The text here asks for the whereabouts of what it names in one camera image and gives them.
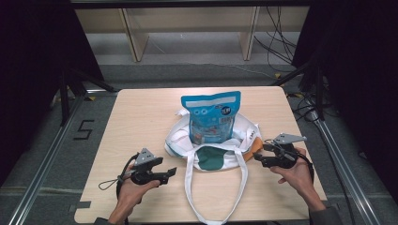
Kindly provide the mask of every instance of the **white strap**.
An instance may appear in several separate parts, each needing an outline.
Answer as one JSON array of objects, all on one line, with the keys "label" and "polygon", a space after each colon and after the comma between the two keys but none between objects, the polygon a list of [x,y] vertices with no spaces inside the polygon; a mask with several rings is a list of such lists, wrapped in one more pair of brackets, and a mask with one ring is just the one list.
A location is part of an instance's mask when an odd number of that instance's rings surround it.
[{"label": "white strap", "polygon": [[242,180],[240,182],[240,189],[239,189],[239,193],[237,194],[237,200],[235,201],[235,205],[232,208],[231,212],[229,213],[229,215],[225,218],[225,220],[223,221],[214,221],[214,220],[206,220],[204,217],[202,217],[202,215],[199,214],[198,211],[196,211],[195,207],[193,206],[193,200],[192,200],[192,195],[191,195],[191,181],[192,181],[192,170],[193,170],[193,161],[195,159],[195,155],[196,155],[196,151],[190,151],[187,157],[187,171],[185,173],[185,192],[187,194],[187,198],[188,198],[188,202],[191,205],[191,208],[193,209],[193,212],[196,214],[196,216],[198,217],[198,219],[205,223],[205,224],[209,224],[209,225],[222,225],[224,224],[228,218],[231,217],[231,215],[234,213],[235,208],[237,207],[237,204],[240,201],[240,197],[243,194],[243,190],[246,186],[246,181],[248,179],[248,168],[246,166],[246,162],[243,159],[241,150],[238,148],[235,148],[235,156],[237,157],[237,161],[239,163],[240,169],[242,171]]}]

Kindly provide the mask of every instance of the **dark backdrop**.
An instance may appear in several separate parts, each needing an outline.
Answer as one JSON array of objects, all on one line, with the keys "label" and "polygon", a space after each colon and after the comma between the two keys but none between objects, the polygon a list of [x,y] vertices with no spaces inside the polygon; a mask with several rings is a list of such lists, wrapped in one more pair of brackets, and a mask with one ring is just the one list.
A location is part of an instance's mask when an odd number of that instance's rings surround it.
[{"label": "dark backdrop", "polygon": [[[346,23],[339,23],[339,33],[332,35],[324,51],[322,68],[341,116],[398,203],[398,2],[350,4]],[[298,42],[296,67],[310,59],[314,43],[319,43],[337,10],[326,5],[310,9]]]},{"label": "dark backdrop", "polygon": [[28,0],[0,1],[0,30],[3,184],[43,122],[60,74],[66,68],[78,68],[103,79],[72,8],[37,7]]}]

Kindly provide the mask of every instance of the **wooden table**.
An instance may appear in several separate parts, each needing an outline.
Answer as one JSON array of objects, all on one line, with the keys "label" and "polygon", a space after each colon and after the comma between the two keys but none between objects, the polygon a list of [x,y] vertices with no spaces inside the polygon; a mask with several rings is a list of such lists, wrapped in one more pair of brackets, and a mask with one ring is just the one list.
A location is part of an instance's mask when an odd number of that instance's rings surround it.
[{"label": "wooden table", "polygon": [[[107,218],[116,205],[115,185],[100,190],[100,182],[115,179],[127,160],[143,147],[163,163],[154,173],[177,167],[169,184],[150,190],[134,208],[129,220],[137,223],[197,222],[184,190],[186,161],[170,157],[164,140],[179,119],[184,95],[210,95],[225,91],[241,92],[239,112],[260,126],[263,139],[273,139],[281,132],[300,135],[298,125],[280,87],[205,87],[130,89],[118,94],[107,128],[81,198],[91,202],[89,208],[76,211],[78,223],[92,223],[96,217]],[[304,142],[295,146],[304,147]],[[279,185],[280,176],[251,159],[247,162],[249,177],[243,196],[229,221],[306,219],[305,202],[288,184]],[[223,220],[233,206],[240,183],[240,168],[225,172],[194,170],[192,197],[197,210],[206,218]],[[315,175],[314,186],[322,200],[325,192]]]}]

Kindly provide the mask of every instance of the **blue plastic bag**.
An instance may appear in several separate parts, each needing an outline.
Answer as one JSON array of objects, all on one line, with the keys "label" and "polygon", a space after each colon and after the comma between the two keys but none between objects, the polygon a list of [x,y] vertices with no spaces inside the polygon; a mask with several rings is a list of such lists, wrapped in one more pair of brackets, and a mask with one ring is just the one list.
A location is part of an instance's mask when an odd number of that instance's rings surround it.
[{"label": "blue plastic bag", "polygon": [[231,139],[235,115],[240,107],[239,91],[183,96],[181,104],[190,112],[192,143],[223,143]]}]

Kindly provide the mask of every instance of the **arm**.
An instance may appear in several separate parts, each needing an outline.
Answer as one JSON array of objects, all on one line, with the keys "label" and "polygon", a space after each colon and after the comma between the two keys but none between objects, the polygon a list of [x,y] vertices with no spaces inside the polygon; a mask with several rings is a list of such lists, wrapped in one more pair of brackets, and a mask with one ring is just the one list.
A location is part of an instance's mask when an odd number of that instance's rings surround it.
[{"label": "arm", "polygon": [[95,224],[123,224],[124,220],[132,213],[135,205],[141,203],[143,196],[152,188],[157,188],[161,182],[153,180],[145,185],[135,185],[129,176],[123,177],[124,182],[120,189],[117,205],[115,210],[109,216],[108,221],[102,218],[97,218]]},{"label": "arm", "polygon": [[[306,155],[305,149],[296,149],[302,155]],[[299,157],[296,165],[290,169],[271,167],[270,170],[283,177],[278,181],[279,184],[287,182],[307,203],[310,215],[314,220],[314,224],[342,224],[337,211],[334,208],[327,208],[322,203],[314,188],[308,165],[302,158]]]}]

